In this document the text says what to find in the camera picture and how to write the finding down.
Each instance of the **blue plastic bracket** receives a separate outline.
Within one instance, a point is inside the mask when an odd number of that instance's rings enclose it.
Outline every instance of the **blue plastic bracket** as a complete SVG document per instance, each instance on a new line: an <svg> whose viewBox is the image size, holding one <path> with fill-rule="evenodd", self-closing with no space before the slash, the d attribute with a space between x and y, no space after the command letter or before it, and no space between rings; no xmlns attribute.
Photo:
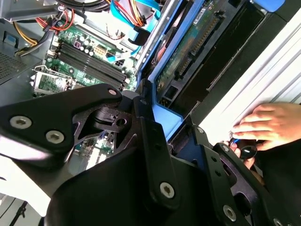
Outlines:
<svg viewBox="0 0 301 226"><path fill-rule="evenodd" d="M260 5L266 11L273 13L284 4L285 0L253 0L253 2Z"/></svg>

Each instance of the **bolt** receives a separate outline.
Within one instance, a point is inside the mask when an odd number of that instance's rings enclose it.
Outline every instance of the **bolt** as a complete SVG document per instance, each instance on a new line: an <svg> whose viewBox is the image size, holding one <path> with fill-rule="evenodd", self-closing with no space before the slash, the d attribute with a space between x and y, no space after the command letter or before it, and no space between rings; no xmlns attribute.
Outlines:
<svg viewBox="0 0 301 226"><path fill-rule="evenodd" d="M111 93L112 95L117 95L116 91L112 90L112 89L109 89L109 93Z"/></svg>
<svg viewBox="0 0 301 226"><path fill-rule="evenodd" d="M230 221L232 221L232 222L236 221L236 214L230 206L224 205L222 207L222 210L224 211L224 214L227 216L227 218L230 219Z"/></svg>
<svg viewBox="0 0 301 226"><path fill-rule="evenodd" d="M141 99L140 102L143 103L144 105L147 105L147 102L143 99Z"/></svg>
<svg viewBox="0 0 301 226"><path fill-rule="evenodd" d="M204 131L203 131L200 127L198 127L198 131L199 131L200 133L204 133Z"/></svg>
<svg viewBox="0 0 301 226"><path fill-rule="evenodd" d="M229 148L225 145L222 145L222 148L224 149L224 151L229 152Z"/></svg>
<svg viewBox="0 0 301 226"><path fill-rule="evenodd" d="M14 116L9 120L12 127L17 129L27 129L32 125L32 121L25 116Z"/></svg>
<svg viewBox="0 0 301 226"><path fill-rule="evenodd" d="M280 220L278 220L277 218L274 218L274 224L276 226L282 226L282 223L280 222Z"/></svg>
<svg viewBox="0 0 301 226"><path fill-rule="evenodd" d="M64 141L65 137L64 137L63 133L61 133L60 131L51 130L46 133L46 139L50 143L59 144Z"/></svg>
<svg viewBox="0 0 301 226"><path fill-rule="evenodd" d="M168 199L174 197L174 188L167 182L162 182L160 184L160 191Z"/></svg>

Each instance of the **motherboard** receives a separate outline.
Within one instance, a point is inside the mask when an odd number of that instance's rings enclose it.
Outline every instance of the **motherboard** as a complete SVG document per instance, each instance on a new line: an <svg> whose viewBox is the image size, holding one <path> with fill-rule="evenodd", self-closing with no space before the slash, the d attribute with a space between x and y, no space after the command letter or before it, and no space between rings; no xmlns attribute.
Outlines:
<svg viewBox="0 0 301 226"><path fill-rule="evenodd" d="M130 57L119 61L108 60L109 57L120 53L122 51L111 43L108 44L72 26L54 35L45 66L54 72L50 75L63 74L72 78L73 86L69 86L68 89L108 83L119 90L134 90L135 59ZM60 75L54 78L44 74L36 86L39 90L48 91L49 94L60 92L61 87L65 85L65 82L58 82L61 80L60 77L63 77Z"/></svg>

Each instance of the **green circuit board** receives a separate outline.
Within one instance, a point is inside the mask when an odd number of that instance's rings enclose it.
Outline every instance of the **green circuit board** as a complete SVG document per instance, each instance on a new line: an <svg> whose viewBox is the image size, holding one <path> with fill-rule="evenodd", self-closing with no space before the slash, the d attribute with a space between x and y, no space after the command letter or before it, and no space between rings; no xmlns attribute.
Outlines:
<svg viewBox="0 0 301 226"><path fill-rule="evenodd" d="M52 46L57 46L61 41L72 45L73 47L79 49L81 46L85 49L90 49L94 51L95 54L93 58L102 61L105 64L115 68L116 70L124 73L128 78L128 82L124 83L123 89L135 90L136 88L136 77L134 72L134 58L127 58L122 61L108 62L108 56L114 56L115 54L122 53L116 47L106 41L99 41L95 37L86 34L84 31L76 26L70 27L66 31L60 32L57 36L53 37ZM96 54L98 48L104 51L104 54ZM52 55L46 57L45 65L47 68L54 70L56 72L62 73L64 75L71 76L77 81L79 85L91 86L99 83L103 83L101 80L78 70L77 68L69 65L59 59L56 59ZM41 78L39 89L47 90L53 93L60 92L62 89L60 84L56 84L53 78L48 76L43 76Z"/></svg>
<svg viewBox="0 0 301 226"><path fill-rule="evenodd" d="M220 9L223 3L222 0L208 0L200 9L193 24L156 80L158 101L167 85L175 78L177 70L183 73L188 68L192 59L187 57L187 54L189 52L193 55L197 54L210 32L214 29L219 20L215 16L216 11Z"/></svg>
<svg viewBox="0 0 301 226"><path fill-rule="evenodd" d="M46 62L46 66L48 68L55 69L59 73L66 74L66 75L73 77L79 84L81 84L83 86L92 86L92 85L96 85L99 83L103 83L102 81L100 81L86 73L83 73L82 71L77 70L76 68L74 68L58 59L48 58L48 60L49 60L49 62L48 61Z"/></svg>
<svg viewBox="0 0 301 226"><path fill-rule="evenodd" d="M77 42L78 47L85 47L85 48L90 48L90 49L95 49L96 47L102 47L103 49L106 50L107 53L109 53L110 55L115 55L115 54L119 54L122 53L120 52L118 49L116 49L115 46L107 43L107 42L100 42L98 39L94 38L93 36L90 36L84 32L82 32L82 30L80 30L79 28L72 26L70 27L68 30L60 32L58 34L58 39L62 40L72 46L75 46L75 42ZM131 58L127 58L124 60L124 62L120 62L120 61L115 61L115 62L108 62L106 54L104 55L97 55L94 54L93 58L96 58L98 60L101 60L109 65L111 65L112 67L114 67L115 69L119 70L119 71L125 71L125 74L128 75L129 77L134 75L134 59Z"/></svg>

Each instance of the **black knob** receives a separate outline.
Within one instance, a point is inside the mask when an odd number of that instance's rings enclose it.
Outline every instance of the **black knob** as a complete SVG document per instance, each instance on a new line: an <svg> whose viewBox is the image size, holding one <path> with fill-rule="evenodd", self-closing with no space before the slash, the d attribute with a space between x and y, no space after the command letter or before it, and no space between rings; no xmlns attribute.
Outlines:
<svg viewBox="0 0 301 226"><path fill-rule="evenodd" d="M256 140L230 140L230 145L233 143L236 143L237 148L239 148L241 151L240 159L251 159L257 153Z"/></svg>

